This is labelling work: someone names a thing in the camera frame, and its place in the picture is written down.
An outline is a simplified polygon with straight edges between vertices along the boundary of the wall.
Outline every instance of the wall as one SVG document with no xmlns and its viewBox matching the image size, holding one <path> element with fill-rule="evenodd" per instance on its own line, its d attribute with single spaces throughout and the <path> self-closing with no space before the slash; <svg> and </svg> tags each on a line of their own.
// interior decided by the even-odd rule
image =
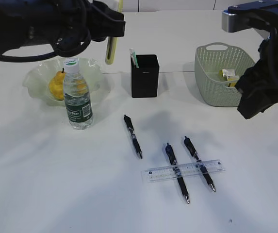
<svg viewBox="0 0 278 233">
<path fill-rule="evenodd" d="M 125 12 L 159 10 L 224 10 L 252 0 L 124 0 Z M 102 0 L 113 6 L 114 0 Z"/>
</svg>

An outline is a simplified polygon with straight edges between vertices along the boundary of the black pen holder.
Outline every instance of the black pen holder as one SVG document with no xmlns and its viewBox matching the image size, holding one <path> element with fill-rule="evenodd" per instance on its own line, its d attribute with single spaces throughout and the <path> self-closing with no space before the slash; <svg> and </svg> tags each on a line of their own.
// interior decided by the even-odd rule
<svg viewBox="0 0 278 233">
<path fill-rule="evenodd" d="M 159 64 L 155 54 L 136 55 L 139 68 L 131 63 L 131 96 L 157 97 Z"/>
</svg>

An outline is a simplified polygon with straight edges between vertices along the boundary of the water bottle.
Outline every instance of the water bottle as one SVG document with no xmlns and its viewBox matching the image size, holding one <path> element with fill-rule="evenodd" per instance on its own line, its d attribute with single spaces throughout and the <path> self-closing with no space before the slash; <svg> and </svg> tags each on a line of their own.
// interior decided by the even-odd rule
<svg viewBox="0 0 278 233">
<path fill-rule="evenodd" d="M 64 69 L 63 93 L 69 122 L 74 129 L 84 130 L 89 128 L 94 120 L 89 88 L 80 74 L 77 58 L 66 59 Z"/>
</svg>

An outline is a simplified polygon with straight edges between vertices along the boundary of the plastic basket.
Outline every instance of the plastic basket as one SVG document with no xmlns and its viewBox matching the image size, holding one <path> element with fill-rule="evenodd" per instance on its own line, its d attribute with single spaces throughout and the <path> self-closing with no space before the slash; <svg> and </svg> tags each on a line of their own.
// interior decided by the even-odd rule
<svg viewBox="0 0 278 233">
<path fill-rule="evenodd" d="M 211 45 L 221 45 L 224 50 L 208 50 Z M 255 62 L 241 48 L 216 42 L 196 49 L 195 77 L 199 91 L 207 104 L 218 107 L 236 107 L 241 94 L 229 83 L 237 81 L 222 81 L 219 71 L 235 69 L 235 74 L 241 77 L 245 70 Z"/>
</svg>

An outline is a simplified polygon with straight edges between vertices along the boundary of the ruler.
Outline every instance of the ruler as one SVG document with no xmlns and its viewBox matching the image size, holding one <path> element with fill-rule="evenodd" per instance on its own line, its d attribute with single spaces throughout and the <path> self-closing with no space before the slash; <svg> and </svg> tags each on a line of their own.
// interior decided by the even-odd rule
<svg viewBox="0 0 278 233">
<path fill-rule="evenodd" d="M 177 176 L 174 172 L 174 168 L 178 168 L 181 171 L 183 177 L 187 176 L 198 176 L 201 175 L 200 167 L 204 165 L 209 173 L 215 173 L 220 171 L 225 171 L 225 168 L 221 160 L 208 160 L 199 163 L 191 164 L 179 164 L 173 166 L 164 166 L 150 168 L 148 170 L 142 171 L 142 178 L 146 182 L 156 182 L 176 179 Z"/>
</svg>

